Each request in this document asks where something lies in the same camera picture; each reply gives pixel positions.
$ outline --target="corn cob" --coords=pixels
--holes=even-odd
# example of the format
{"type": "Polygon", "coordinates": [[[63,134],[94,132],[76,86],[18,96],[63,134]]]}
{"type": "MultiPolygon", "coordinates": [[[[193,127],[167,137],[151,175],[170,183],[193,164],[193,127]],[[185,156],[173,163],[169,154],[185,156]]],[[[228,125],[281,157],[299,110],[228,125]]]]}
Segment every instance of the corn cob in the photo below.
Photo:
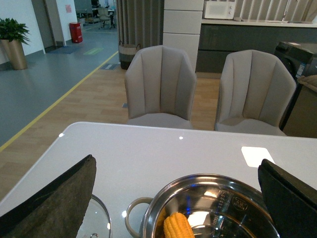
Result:
{"type": "Polygon", "coordinates": [[[173,213],[164,221],[165,238],[195,238],[187,218],[179,213],[173,213]]]}

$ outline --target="red trash bin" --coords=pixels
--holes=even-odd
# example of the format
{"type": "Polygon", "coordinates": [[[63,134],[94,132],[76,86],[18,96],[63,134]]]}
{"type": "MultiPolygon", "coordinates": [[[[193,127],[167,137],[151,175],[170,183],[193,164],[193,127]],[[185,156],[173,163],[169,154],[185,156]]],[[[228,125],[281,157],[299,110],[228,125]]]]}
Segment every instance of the red trash bin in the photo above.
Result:
{"type": "Polygon", "coordinates": [[[71,22],[69,24],[69,29],[70,29],[71,41],[73,43],[80,43],[80,42],[83,41],[83,36],[81,34],[80,23],[71,22]]]}

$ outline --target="white microwave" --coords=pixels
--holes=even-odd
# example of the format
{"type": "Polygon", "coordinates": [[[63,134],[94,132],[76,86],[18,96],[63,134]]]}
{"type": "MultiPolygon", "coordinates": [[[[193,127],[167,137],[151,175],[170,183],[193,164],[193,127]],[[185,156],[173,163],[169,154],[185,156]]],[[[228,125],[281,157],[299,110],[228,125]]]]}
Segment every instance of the white microwave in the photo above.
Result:
{"type": "Polygon", "coordinates": [[[205,1],[204,18],[233,19],[235,7],[234,1],[205,1]]]}

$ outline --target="hallway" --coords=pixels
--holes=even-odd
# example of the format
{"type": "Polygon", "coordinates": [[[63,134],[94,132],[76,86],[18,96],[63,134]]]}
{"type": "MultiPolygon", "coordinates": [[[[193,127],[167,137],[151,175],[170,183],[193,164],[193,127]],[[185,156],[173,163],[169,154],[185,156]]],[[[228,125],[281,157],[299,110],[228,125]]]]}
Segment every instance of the hallway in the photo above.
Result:
{"type": "Polygon", "coordinates": [[[25,70],[0,69],[0,148],[108,58],[119,62],[116,28],[89,24],[82,34],[82,43],[61,54],[27,55],[25,70]]]}

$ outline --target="pot handle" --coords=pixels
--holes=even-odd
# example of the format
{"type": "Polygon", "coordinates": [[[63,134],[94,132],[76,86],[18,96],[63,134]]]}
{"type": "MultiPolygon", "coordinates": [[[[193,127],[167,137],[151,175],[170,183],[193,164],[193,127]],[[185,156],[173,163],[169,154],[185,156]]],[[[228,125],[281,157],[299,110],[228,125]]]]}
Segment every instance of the pot handle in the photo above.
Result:
{"type": "Polygon", "coordinates": [[[140,198],[137,198],[135,199],[133,202],[131,202],[131,204],[128,206],[128,209],[127,209],[127,215],[126,217],[124,218],[124,222],[125,222],[125,226],[128,230],[128,232],[131,234],[131,236],[133,236],[134,238],[140,238],[141,237],[141,234],[137,233],[135,230],[132,229],[132,227],[130,226],[130,223],[129,223],[129,215],[132,211],[132,209],[140,204],[140,203],[148,203],[150,204],[152,202],[153,198],[151,197],[140,197],[140,198]]]}

